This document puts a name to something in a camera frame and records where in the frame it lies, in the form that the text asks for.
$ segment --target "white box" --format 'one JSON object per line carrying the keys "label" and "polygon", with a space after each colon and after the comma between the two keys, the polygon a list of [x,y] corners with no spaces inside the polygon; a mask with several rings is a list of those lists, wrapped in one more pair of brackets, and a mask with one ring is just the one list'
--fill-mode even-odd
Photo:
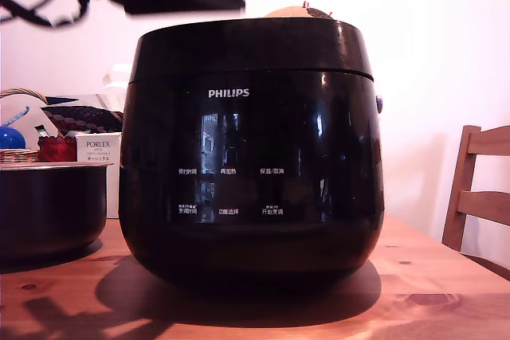
{"label": "white box", "polygon": [[78,162],[110,162],[106,170],[106,216],[119,217],[120,133],[77,134]]}

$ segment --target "black rice cooker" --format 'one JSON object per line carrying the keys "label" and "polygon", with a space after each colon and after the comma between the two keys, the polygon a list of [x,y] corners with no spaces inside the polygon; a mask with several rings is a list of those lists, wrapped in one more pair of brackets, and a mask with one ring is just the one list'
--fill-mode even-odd
{"label": "black rice cooker", "polygon": [[361,33],[325,18],[177,25],[139,40],[120,224],[189,288],[328,286],[383,222],[378,105]]}

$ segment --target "chair backrest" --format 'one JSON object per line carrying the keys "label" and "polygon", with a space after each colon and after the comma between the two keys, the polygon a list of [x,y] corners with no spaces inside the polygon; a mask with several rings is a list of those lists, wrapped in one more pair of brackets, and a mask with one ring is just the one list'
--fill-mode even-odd
{"label": "chair backrest", "polygon": [[442,243],[460,251],[466,215],[510,225],[510,193],[471,191],[477,154],[510,156],[510,126],[481,131],[464,126]]}

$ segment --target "blue ball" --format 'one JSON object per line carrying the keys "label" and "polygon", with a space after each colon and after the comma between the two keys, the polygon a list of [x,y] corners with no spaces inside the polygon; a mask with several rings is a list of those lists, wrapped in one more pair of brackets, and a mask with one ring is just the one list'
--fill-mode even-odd
{"label": "blue ball", "polygon": [[0,127],[0,149],[25,149],[23,135],[12,127]]}

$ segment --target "wooden table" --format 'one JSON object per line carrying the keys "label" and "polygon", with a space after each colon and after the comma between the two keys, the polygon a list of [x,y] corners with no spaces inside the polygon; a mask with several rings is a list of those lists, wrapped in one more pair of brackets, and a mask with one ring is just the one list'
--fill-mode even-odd
{"label": "wooden table", "polygon": [[510,339],[510,283],[386,215],[370,260],[328,295],[181,295],[130,255],[116,220],[73,262],[1,277],[2,340]]}

